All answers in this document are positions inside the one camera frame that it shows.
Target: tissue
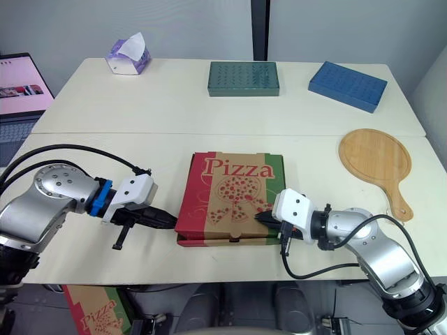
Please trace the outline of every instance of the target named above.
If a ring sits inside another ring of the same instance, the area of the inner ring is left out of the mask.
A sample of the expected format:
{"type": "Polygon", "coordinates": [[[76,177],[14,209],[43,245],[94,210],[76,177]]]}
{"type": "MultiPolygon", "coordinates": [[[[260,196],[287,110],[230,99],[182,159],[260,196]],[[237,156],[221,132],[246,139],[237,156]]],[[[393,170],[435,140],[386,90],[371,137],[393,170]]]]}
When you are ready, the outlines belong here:
{"type": "Polygon", "coordinates": [[[139,75],[150,60],[145,39],[136,33],[127,40],[118,40],[105,58],[110,70],[119,75],[139,75]]]}

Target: pizza illustration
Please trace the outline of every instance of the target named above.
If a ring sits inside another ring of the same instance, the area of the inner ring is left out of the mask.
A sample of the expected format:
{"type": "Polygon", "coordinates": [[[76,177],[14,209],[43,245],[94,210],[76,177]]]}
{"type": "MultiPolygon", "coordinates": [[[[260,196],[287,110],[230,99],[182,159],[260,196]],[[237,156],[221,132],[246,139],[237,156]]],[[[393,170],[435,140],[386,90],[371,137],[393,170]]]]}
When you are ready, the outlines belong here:
{"type": "Polygon", "coordinates": [[[262,189],[261,181],[254,177],[226,177],[217,184],[215,192],[220,200],[227,202],[228,206],[211,211],[208,218],[211,223],[217,224],[224,216],[231,213],[232,222],[244,222],[249,216],[244,210],[250,204],[256,211],[267,211],[272,204],[258,198],[262,189]]]}

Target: pizza box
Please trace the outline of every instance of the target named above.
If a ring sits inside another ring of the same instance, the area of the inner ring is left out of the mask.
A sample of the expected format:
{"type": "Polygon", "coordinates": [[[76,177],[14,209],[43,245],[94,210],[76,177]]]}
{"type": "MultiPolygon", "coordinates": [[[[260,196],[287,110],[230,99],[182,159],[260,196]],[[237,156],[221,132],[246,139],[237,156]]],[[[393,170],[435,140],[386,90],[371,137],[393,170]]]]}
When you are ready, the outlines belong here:
{"type": "Polygon", "coordinates": [[[175,226],[181,246],[277,244],[255,214],[286,187],[281,155],[195,153],[175,226]]]}
{"type": "Polygon", "coordinates": [[[131,311],[116,288],[63,285],[80,335],[127,335],[131,311]]]}

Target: black cable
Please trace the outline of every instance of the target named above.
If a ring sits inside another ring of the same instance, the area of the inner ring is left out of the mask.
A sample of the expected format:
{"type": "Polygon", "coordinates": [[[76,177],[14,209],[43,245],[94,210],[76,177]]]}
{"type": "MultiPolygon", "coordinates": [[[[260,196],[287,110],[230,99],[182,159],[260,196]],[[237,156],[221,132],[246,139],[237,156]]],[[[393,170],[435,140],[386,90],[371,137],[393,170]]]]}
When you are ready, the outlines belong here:
{"type": "Polygon", "coordinates": [[[321,270],[312,272],[310,274],[303,274],[302,276],[300,276],[300,275],[294,274],[291,271],[291,268],[288,267],[287,256],[286,256],[286,247],[284,246],[284,244],[281,244],[281,258],[282,258],[282,262],[284,264],[284,267],[286,268],[288,275],[294,279],[297,279],[297,280],[308,279],[311,277],[318,276],[319,274],[324,274],[325,272],[328,272],[328,271],[341,269],[343,267],[358,267],[359,266],[357,263],[338,264],[338,265],[333,265],[331,267],[326,267],[325,269],[321,269],[321,270]]]}
{"type": "Polygon", "coordinates": [[[406,240],[408,241],[411,251],[414,254],[414,257],[416,259],[416,262],[418,263],[420,270],[422,271],[422,273],[424,274],[424,277],[427,279],[427,281],[430,283],[430,285],[433,287],[434,290],[436,290],[436,286],[433,283],[432,277],[430,277],[428,275],[428,272],[426,270],[426,268],[424,267],[424,264],[422,263],[422,260],[419,257],[418,251],[416,250],[416,246],[414,245],[413,240],[411,239],[410,234],[406,231],[406,229],[404,228],[403,225],[401,225],[399,223],[399,221],[397,221],[395,218],[393,218],[392,216],[386,215],[386,214],[377,214],[374,216],[371,216],[370,218],[367,218],[366,220],[364,220],[360,225],[358,225],[348,236],[346,236],[345,239],[343,239],[343,241],[341,241],[338,244],[334,245],[334,249],[338,249],[343,247],[344,245],[346,245],[349,240],[351,240],[363,227],[365,227],[368,223],[371,223],[372,221],[375,221],[378,218],[386,218],[387,220],[391,221],[392,223],[394,223],[399,229],[400,231],[405,235],[406,240]]]}
{"type": "Polygon", "coordinates": [[[78,144],[53,144],[53,145],[47,145],[44,147],[40,147],[34,150],[31,150],[29,152],[27,152],[26,154],[23,154],[22,156],[20,156],[19,158],[17,158],[15,161],[13,161],[3,172],[3,174],[0,176],[0,186],[2,186],[4,184],[4,182],[6,181],[6,178],[9,177],[9,175],[11,174],[11,172],[22,162],[24,162],[25,160],[27,160],[28,158],[35,156],[37,154],[40,154],[42,152],[45,151],[50,151],[50,150],[57,150],[57,149],[74,149],[74,150],[83,150],[83,151],[89,151],[89,152],[93,152],[94,154],[99,154],[111,159],[114,159],[118,162],[120,162],[121,164],[124,164],[125,166],[128,166],[129,168],[132,169],[132,171],[136,174],[151,174],[150,170],[144,170],[141,169],[140,167],[129,163],[128,161],[124,160],[123,158],[120,158],[114,154],[110,154],[106,151],[100,150],[100,149],[95,149],[92,147],[86,147],[84,145],[78,145],[78,144]]]}
{"type": "Polygon", "coordinates": [[[136,292],[136,293],[155,293],[155,292],[163,292],[163,291],[173,290],[175,288],[180,288],[185,285],[188,285],[188,284],[180,284],[180,285],[176,285],[176,286],[170,286],[169,288],[161,288],[160,290],[152,290],[152,291],[134,290],[133,288],[127,288],[127,290],[131,291],[131,292],[136,292]]]}
{"type": "Polygon", "coordinates": [[[334,307],[332,308],[332,319],[335,318],[335,307],[337,307],[337,288],[334,291],[334,307]]]}
{"type": "Polygon", "coordinates": [[[23,170],[20,170],[19,172],[17,172],[16,174],[14,174],[11,178],[9,178],[7,181],[5,181],[3,183],[3,186],[0,187],[0,196],[3,194],[4,191],[6,191],[6,189],[17,179],[19,179],[20,177],[22,177],[24,174],[36,169],[36,168],[40,168],[42,166],[45,165],[50,165],[50,164],[65,164],[65,165],[70,165],[73,166],[79,170],[81,170],[83,173],[85,173],[87,176],[89,176],[88,173],[86,173],[81,167],[79,167],[78,165],[76,165],[75,163],[72,163],[70,161],[65,161],[63,159],[52,159],[52,160],[48,160],[48,161],[42,161],[33,165],[30,165],[29,167],[26,167],[23,170]]]}

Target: blue tray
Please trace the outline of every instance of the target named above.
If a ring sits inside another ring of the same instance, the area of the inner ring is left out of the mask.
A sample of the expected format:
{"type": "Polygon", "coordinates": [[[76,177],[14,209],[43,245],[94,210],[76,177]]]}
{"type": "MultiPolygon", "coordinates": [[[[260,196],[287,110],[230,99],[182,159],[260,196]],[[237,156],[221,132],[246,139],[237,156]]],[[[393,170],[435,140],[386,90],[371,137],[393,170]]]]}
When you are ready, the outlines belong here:
{"type": "Polygon", "coordinates": [[[373,113],[387,82],[325,61],[309,83],[309,90],[373,113]]]}

